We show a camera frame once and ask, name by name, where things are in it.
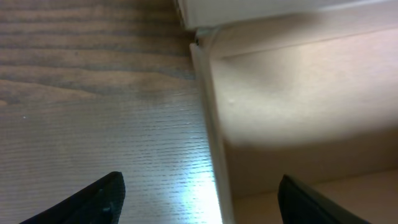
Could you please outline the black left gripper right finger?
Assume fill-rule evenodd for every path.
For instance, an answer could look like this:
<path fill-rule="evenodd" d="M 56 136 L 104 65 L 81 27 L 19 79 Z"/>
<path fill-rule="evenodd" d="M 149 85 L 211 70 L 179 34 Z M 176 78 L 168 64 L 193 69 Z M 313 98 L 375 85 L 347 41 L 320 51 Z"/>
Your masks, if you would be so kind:
<path fill-rule="evenodd" d="M 283 176 L 277 198 L 284 224 L 369 224 L 289 175 Z"/>

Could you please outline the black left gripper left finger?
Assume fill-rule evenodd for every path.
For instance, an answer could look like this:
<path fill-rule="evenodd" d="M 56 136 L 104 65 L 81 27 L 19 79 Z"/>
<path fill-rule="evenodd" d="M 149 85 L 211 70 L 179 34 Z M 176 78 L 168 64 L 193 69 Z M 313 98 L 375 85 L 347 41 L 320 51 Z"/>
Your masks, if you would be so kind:
<path fill-rule="evenodd" d="M 21 224 L 118 224 L 126 189 L 121 172 L 110 172 Z"/>

